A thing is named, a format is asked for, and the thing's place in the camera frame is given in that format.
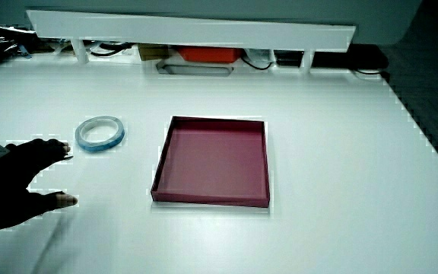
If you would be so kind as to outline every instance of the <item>table surface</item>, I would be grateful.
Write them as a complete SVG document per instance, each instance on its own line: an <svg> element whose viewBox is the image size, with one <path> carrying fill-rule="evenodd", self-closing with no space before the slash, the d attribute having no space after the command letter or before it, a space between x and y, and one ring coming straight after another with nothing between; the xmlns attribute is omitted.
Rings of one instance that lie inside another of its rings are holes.
<svg viewBox="0 0 438 274"><path fill-rule="evenodd" d="M226 78L44 55L0 65L0 144L70 142L74 158L30 189L79 198L0 231L0 269L438 272L438 154L390 87L345 70L236 65ZM126 136L90 154L74 133L101 115L120 118ZM173 115L265 121L269 209L153 202Z"/></svg>

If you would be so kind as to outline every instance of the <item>blue tape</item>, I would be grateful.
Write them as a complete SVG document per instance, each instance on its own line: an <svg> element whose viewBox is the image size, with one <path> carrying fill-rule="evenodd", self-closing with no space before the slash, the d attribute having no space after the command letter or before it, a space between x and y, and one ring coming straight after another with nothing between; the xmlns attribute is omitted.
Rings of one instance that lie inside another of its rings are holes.
<svg viewBox="0 0 438 274"><path fill-rule="evenodd" d="M87 142L84 140L85 134L97 126L105 126L112 123L114 126L117 126L118 130L116 134L102 142ZM125 137L125 128L122 125L121 121L118 118L112 116L98 116L91 118L85 122L83 122L76 130L75 130L75 140L79 146L85 151L103 151L109 148L112 148L115 145L118 145L123 138Z"/></svg>

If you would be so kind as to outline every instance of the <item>red tray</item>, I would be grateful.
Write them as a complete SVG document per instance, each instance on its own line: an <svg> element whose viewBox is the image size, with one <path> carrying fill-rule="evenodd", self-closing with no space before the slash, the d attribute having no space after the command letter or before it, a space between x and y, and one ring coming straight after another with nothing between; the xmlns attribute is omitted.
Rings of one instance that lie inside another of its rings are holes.
<svg viewBox="0 0 438 274"><path fill-rule="evenodd" d="M242 49L209 46L179 46L179 54L190 62L234 63L241 57Z"/></svg>
<svg viewBox="0 0 438 274"><path fill-rule="evenodd" d="M162 202L268 207L265 124L174 116L151 195Z"/></svg>

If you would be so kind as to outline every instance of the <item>pink tray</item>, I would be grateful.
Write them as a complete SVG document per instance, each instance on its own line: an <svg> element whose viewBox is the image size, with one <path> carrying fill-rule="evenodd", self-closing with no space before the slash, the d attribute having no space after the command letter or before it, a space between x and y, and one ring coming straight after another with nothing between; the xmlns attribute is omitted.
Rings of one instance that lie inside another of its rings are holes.
<svg viewBox="0 0 438 274"><path fill-rule="evenodd" d="M268 207L265 124L174 116L151 195L162 202Z"/></svg>

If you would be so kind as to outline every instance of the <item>black glove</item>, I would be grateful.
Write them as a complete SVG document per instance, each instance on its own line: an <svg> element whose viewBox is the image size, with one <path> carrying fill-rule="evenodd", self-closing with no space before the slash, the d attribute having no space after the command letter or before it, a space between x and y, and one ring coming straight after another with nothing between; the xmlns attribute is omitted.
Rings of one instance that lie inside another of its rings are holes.
<svg viewBox="0 0 438 274"><path fill-rule="evenodd" d="M19 225L45 212L73 206L77 199L55 192L47 195L27 190L32 179L50 165L67 160L68 144L56 139L34 139L22 145L7 145L0 158L0 229Z"/></svg>

